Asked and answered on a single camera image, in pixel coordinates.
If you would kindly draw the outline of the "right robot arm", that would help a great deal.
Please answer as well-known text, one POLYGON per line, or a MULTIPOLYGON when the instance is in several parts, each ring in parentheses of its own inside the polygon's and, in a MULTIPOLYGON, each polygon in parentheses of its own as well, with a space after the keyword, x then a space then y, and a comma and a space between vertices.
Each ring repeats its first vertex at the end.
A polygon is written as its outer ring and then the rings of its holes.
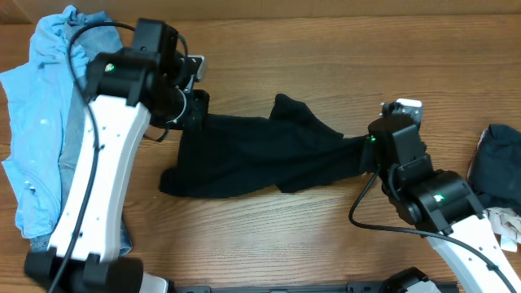
POLYGON ((520 278, 477 195, 458 173, 435 170, 408 116, 368 126, 384 193, 399 217, 422 233, 467 292, 518 292, 520 278))

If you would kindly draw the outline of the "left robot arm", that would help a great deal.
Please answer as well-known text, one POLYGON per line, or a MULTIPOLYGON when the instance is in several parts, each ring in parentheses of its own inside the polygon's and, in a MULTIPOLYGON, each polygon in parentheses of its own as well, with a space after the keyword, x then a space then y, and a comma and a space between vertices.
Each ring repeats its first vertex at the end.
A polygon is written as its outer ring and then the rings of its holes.
POLYGON ((81 150, 48 248, 30 252, 25 274, 49 292, 171 292, 137 258, 120 255, 120 225, 134 158, 147 128, 199 130, 209 96, 195 88, 207 63, 160 20, 140 19, 132 44, 89 62, 81 150))

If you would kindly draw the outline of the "black t-shirt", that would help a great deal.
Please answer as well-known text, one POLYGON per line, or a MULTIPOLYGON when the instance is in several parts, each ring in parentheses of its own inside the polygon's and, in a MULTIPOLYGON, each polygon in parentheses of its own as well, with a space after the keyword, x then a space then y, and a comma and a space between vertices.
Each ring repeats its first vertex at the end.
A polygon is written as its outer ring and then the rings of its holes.
POLYGON ((174 167, 163 171, 167 195, 225 199, 269 186, 295 193, 377 169, 368 136, 346 138, 305 103, 277 94, 268 118, 210 115, 182 134, 174 167))

